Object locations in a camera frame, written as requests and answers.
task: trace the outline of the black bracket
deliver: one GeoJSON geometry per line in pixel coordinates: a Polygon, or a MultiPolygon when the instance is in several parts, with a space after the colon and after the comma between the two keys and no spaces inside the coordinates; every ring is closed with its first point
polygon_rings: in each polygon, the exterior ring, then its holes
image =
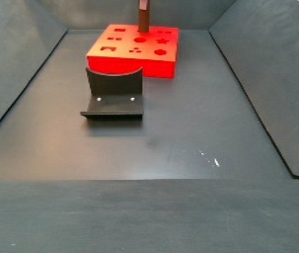
{"type": "Polygon", "coordinates": [[[91,101],[85,118],[141,117],[143,69],[127,74],[104,74],[85,68],[91,88],[91,101]]]}

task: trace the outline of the gray floor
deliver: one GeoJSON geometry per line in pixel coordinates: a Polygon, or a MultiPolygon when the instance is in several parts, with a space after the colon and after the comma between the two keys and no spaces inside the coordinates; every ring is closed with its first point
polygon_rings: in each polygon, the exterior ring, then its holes
{"type": "Polygon", "coordinates": [[[207,32],[180,32],[175,78],[145,78],[143,121],[79,115],[99,34],[66,34],[1,123],[0,180],[288,179],[207,32]]]}
{"type": "Polygon", "coordinates": [[[141,123],[79,115],[97,35],[69,32],[0,125],[0,253],[298,253],[299,181],[208,34],[145,78],[141,123]]]}
{"type": "Polygon", "coordinates": [[[299,182],[0,182],[0,253],[298,253],[299,182]]]}

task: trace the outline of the shape hole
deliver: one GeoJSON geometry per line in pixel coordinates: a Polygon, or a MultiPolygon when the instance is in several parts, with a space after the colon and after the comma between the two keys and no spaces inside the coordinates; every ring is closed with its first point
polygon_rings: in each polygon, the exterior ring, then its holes
{"type": "Polygon", "coordinates": [[[147,41],[147,39],[145,39],[145,38],[141,38],[141,37],[137,37],[137,38],[133,39],[133,41],[135,41],[136,43],[143,43],[143,42],[147,41]]]}
{"type": "Polygon", "coordinates": [[[165,55],[165,50],[157,49],[157,50],[153,51],[153,53],[155,53],[156,55],[165,55]]]}
{"type": "Polygon", "coordinates": [[[100,50],[111,50],[111,51],[115,51],[116,48],[113,46],[101,46],[100,50]]]}

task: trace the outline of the star-shaped hole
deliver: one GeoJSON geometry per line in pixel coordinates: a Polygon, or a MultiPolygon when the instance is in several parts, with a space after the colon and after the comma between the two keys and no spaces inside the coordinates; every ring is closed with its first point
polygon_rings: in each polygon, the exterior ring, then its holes
{"type": "Polygon", "coordinates": [[[167,43],[167,42],[168,42],[168,40],[165,40],[165,39],[156,40],[156,43],[167,43]]]}

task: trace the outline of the red block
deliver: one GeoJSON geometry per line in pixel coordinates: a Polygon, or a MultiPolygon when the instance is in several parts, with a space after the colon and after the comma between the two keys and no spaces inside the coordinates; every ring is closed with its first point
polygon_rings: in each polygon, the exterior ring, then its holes
{"type": "Polygon", "coordinates": [[[87,53],[88,68],[121,74],[143,68],[144,76],[173,77],[177,29],[149,27],[137,32],[132,25],[109,25],[87,53]]]}

